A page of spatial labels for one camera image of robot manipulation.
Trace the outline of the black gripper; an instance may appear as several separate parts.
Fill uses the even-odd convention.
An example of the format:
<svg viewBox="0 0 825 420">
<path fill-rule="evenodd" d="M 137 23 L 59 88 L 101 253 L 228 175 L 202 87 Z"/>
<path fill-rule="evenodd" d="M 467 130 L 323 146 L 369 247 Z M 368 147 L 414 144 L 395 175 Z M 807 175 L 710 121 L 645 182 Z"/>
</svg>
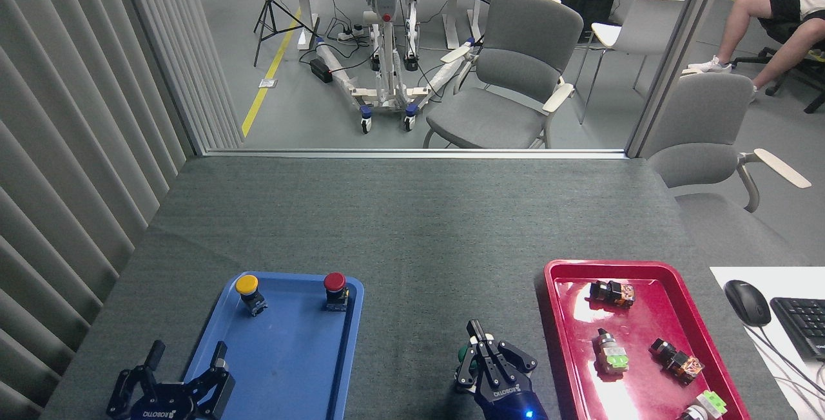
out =
<svg viewBox="0 0 825 420">
<path fill-rule="evenodd" d="M 165 344 L 153 342 L 141 365 L 120 372 L 106 407 L 112 419 L 193 419 L 221 418 L 235 387 L 225 361 L 227 345 L 218 341 L 210 365 L 201 375 L 183 384 L 157 384 L 157 369 Z M 132 403 L 135 386 L 141 386 L 142 397 Z"/>
<path fill-rule="evenodd" d="M 508 341 L 493 338 L 477 318 L 469 320 L 467 332 L 469 341 L 458 355 L 456 389 L 476 392 L 485 419 L 549 419 L 530 381 L 537 359 Z M 500 383 L 516 384 L 497 388 Z"/>
</svg>

